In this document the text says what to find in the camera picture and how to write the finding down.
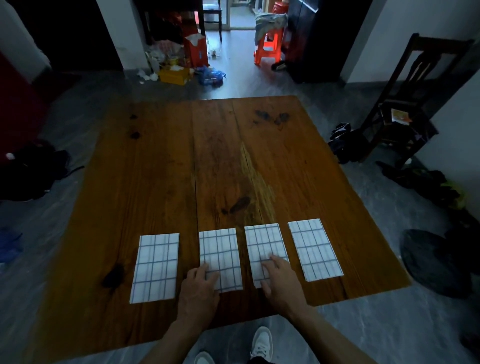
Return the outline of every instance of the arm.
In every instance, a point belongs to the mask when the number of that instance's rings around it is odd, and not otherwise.
[[[180,289],[177,319],[140,364],[181,364],[212,321],[220,297],[214,291],[219,273],[205,280],[208,264],[191,269]]]
[[[299,331],[322,364],[375,364],[375,361],[343,336],[309,306],[290,264],[277,256],[263,265],[270,285],[262,289],[270,304]]]

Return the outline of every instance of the wood grain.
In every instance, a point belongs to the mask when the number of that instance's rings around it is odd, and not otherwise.
[[[288,120],[275,122],[280,113]],[[287,222],[307,218],[322,220],[344,276],[305,282]],[[410,284],[295,97],[116,103],[52,263],[26,361],[52,363],[163,335],[176,300],[129,304],[140,235],[180,233],[178,294],[199,264],[198,231],[235,227],[243,290],[221,295],[212,327],[273,314],[253,286],[243,229],[270,222],[280,224],[310,304]],[[102,287],[116,264],[123,283]]]

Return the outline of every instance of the shoe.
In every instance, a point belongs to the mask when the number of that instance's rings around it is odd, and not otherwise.
[[[252,342],[250,359],[260,356],[270,362],[273,356],[272,333],[265,326],[261,326],[255,332]]]
[[[195,356],[195,360],[193,361],[194,364],[215,364],[212,357],[207,352],[199,352],[197,356]]]

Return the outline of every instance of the white grid card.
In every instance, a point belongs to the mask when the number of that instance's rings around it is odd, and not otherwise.
[[[307,282],[343,276],[332,245],[319,218],[288,223]]]
[[[220,292],[243,290],[235,228],[201,231],[198,236],[200,264],[208,263],[206,278],[220,272],[215,289]]]
[[[179,237],[179,233],[140,236],[130,303],[175,297]]]
[[[282,233],[278,224],[245,226],[248,257],[252,268],[253,285],[260,288],[260,281],[269,282],[268,271],[262,262],[270,260],[270,254],[288,260]]]

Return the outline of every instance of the gray cloth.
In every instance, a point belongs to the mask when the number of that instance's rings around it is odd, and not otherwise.
[[[255,45],[258,46],[260,39],[270,30],[283,29],[287,26],[287,14],[272,14],[264,12],[255,17]]]

